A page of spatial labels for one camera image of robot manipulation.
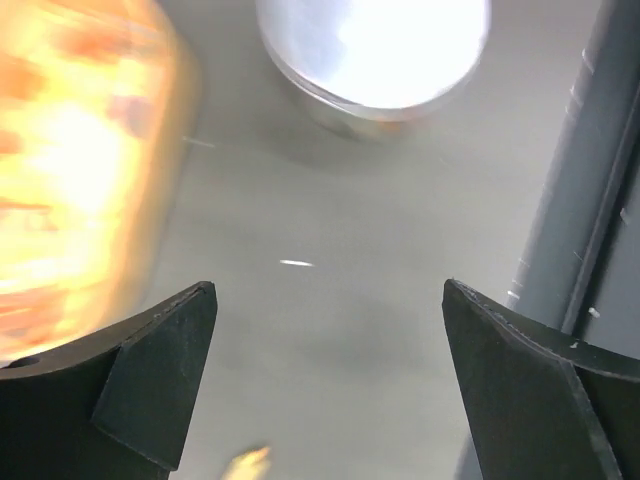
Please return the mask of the clear round jar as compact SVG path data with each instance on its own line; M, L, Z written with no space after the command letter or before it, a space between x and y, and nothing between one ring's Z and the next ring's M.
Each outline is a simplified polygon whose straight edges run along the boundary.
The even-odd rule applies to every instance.
M264 49L289 99L315 123L334 134L358 141L387 142L407 136L425 123L452 96L449 91L426 103L404 109L375 109L330 94L297 74L269 43Z

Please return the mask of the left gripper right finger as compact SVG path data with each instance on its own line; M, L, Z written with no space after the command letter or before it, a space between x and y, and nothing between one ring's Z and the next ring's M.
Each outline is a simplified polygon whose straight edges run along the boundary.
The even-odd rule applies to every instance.
M454 279L442 311L483 478L638 478L638 360Z

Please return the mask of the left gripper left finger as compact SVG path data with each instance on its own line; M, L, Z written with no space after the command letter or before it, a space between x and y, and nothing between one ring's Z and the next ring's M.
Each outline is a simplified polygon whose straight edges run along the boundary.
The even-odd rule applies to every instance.
M199 282L1 370L4 479L166 479L179 467L217 315Z

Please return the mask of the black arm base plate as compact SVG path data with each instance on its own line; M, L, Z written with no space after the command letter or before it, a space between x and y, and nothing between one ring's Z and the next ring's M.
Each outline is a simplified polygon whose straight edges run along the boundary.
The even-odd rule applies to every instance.
M607 1L506 308L639 362L639 5ZM458 477L485 479L470 437Z

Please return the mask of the clear round jar lid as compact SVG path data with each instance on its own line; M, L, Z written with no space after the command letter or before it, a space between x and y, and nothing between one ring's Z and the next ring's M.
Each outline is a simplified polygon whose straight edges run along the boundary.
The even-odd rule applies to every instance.
M258 1L271 60L297 88L354 117L405 122L464 85L490 27L485 0Z

